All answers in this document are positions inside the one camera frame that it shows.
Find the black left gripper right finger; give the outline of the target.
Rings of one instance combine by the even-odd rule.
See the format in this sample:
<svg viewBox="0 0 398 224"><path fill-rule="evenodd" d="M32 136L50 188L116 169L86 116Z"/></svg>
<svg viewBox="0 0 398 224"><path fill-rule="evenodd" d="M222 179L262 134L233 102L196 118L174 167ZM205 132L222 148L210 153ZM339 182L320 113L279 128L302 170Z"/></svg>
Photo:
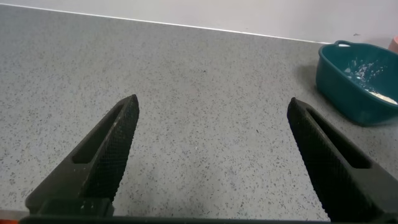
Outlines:
<svg viewBox="0 0 398 224"><path fill-rule="evenodd" d="M287 118L314 190L333 222L397 222L397 179L309 104L292 98Z"/></svg>

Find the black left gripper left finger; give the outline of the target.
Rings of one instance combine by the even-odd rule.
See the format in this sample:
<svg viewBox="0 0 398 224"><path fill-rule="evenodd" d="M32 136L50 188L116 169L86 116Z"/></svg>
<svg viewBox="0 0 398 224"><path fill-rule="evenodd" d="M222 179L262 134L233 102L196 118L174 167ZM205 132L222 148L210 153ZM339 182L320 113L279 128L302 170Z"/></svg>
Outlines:
<svg viewBox="0 0 398 224"><path fill-rule="evenodd" d="M25 200L30 214L46 202L104 198L114 200L139 119L136 95L118 101Z"/></svg>

